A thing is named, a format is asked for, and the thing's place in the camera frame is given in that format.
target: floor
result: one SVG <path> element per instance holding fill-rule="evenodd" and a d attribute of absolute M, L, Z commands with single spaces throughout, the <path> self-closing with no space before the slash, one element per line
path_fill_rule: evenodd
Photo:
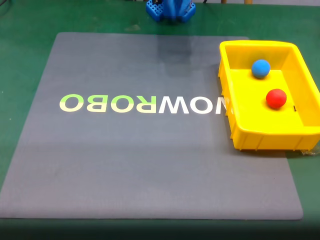
<path fill-rule="evenodd" d="M 192 0 L 194 3 L 202 3 L 204 0 Z M 207 3 L 220 3 L 221 0 L 207 0 Z M 229 4 L 243 4 L 244 0 L 227 0 Z M 301 6 L 320 6 L 320 0 L 253 0 L 254 4 L 269 5 L 301 5 Z"/>

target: table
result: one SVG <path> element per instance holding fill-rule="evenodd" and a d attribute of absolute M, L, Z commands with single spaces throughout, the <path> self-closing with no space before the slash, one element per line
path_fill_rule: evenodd
<path fill-rule="evenodd" d="M 320 86 L 320 7 L 198 3 L 189 22 L 168 24 L 154 22 L 145 4 L 125 0 L 16 0 L 7 12 L 0 11 L 0 186 L 59 32 L 246 36 L 287 41 L 299 47 Z M 148 238 L 177 233 L 218 237 L 251 229 L 295 233 L 319 227 L 320 156 L 302 157 L 290 152 L 287 157 L 304 211 L 302 221 L 0 219 L 0 236 L 56 239 L 76 231 L 79 237 L 91 238 L 92 234 L 125 238 L 133 233 Z"/>

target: blue ball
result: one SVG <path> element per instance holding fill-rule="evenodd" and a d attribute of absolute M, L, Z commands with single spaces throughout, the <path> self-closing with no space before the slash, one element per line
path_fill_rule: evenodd
<path fill-rule="evenodd" d="M 270 72 L 270 64 L 266 60 L 255 61 L 252 65 L 252 74 L 258 79 L 262 79 Z"/>

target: gray mat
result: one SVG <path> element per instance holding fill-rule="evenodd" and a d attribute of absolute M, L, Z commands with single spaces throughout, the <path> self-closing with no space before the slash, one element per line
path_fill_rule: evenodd
<path fill-rule="evenodd" d="M 0 193 L 0 217 L 300 219 L 284 153 L 240 152 L 230 140 L 217 74 L 219 44 L 234 39 L 243 38 L 60 33 Z M 81 105 L 74 97 L 60 107 L 69 94 L 83 97 L 79 110 L 62 110 Z M 108 95 L 106 112 L 87 109 L 92 95 Z M 111 101 L 122 95 L 134 106 L 121 113 L 130 98 Z M 140 112 L 137 96 L 156 96 L 156 105 Z M 183 97 L 186 107 L 159 113 L 164 96 L 173 105 Z"/>

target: yellow plastic tray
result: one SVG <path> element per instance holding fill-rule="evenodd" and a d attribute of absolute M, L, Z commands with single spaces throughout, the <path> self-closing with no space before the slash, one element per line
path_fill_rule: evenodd
<path fill-rule="evenodd" d="M 238 150 L 311 150 L 320 140 L 320 93 L 299 49 L 292 43 L 260 40 L 220 44 L 219 77 L 233 145 Z M 270 63 L 264 79 L 251 73 L 259 59 Z M 266 95 L 282 89 L 279 110 Z"/>

